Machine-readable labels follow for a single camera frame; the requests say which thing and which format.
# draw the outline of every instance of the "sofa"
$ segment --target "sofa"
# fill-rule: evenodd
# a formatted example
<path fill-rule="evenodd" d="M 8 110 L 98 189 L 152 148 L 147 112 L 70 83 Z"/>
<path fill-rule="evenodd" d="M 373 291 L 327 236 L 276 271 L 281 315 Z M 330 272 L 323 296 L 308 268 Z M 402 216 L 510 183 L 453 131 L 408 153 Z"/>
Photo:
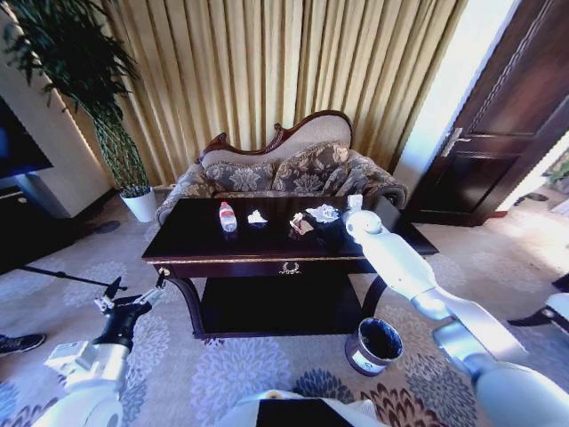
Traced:
<path fill-rule="evenodd" d="M 343 113 L 319 111 L 284 129 L 264 149 L 244 151 L 216 136 L 196 163 L 177 180 L 156 210 L 164 224 L 178 200 L 185 197 L 384 196 L 397 208 L 407 188 L 369 157 L 351 149 L 352 126 Z"/>

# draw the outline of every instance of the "shoe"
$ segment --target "shoe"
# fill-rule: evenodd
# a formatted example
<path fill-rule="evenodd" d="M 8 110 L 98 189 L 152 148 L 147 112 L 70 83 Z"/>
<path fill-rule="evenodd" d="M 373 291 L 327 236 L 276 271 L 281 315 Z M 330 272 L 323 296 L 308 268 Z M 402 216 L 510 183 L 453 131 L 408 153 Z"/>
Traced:
<path fill-rule="evenodd" d="M 0 335 L 0 358 L 12 353 L 33 350 L 45 341 L 45 334 L 32 334 L 10 338 Z"/>

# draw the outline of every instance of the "plastic water bottle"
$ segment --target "plastic water bottle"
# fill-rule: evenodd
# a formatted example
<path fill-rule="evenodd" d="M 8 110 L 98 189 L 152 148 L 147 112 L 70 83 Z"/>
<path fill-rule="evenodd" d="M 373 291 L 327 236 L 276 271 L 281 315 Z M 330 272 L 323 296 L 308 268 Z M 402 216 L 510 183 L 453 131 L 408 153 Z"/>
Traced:
<path fill-rule="evenodd" d="M 235 231 L 237 228 L 237 219 L 235 217 L 235 212 L 233 212 L 231 206 L 228 205 L 228 202 L 221 202 L 220 221 L 223 231 L 227 231 L 227 233 Z"/>

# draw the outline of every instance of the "coffee table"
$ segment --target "coffee table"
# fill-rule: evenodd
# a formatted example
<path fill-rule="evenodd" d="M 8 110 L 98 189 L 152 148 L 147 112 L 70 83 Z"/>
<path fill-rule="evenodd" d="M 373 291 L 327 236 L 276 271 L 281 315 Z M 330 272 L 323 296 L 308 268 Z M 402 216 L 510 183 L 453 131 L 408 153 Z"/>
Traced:
<path fill-rule="evenodd" d="M 181 199 L 142 255 L 181 290 L 196 338 L 350 334 L 373 316 L 386 285 L 377 277 L 360 305 L 348 274 L 374 270 L 343 224 L 304 236 L 289 224 L 323 203 L 343 211 L 346 197 L 232 198 L 232 235 L 220 227 L 220 202 Z M 386 198 L 365 198 L 364 208 L 419 254 L 438 252 Z M 268 220 L 263 228 L 247 223 L 255 209 Z M 201 299 L 192 278 L 208 278 Z"/>

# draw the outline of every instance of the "drawer handle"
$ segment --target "drawer handle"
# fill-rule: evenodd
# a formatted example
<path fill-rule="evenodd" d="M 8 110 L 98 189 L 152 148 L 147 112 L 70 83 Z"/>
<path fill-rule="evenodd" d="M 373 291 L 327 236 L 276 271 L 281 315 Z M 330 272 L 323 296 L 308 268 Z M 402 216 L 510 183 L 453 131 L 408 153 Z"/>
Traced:
<path fill-rule="evenodd" d="M 300 267 L 301 266 L 297 262 L 295 262 L 294 268 L 289 270 L 288 262 L 285 262 L 283 264 L 283 269 L 281 271 L 279 271 L 278 274 L 300 274 L 301 273 Z"/>

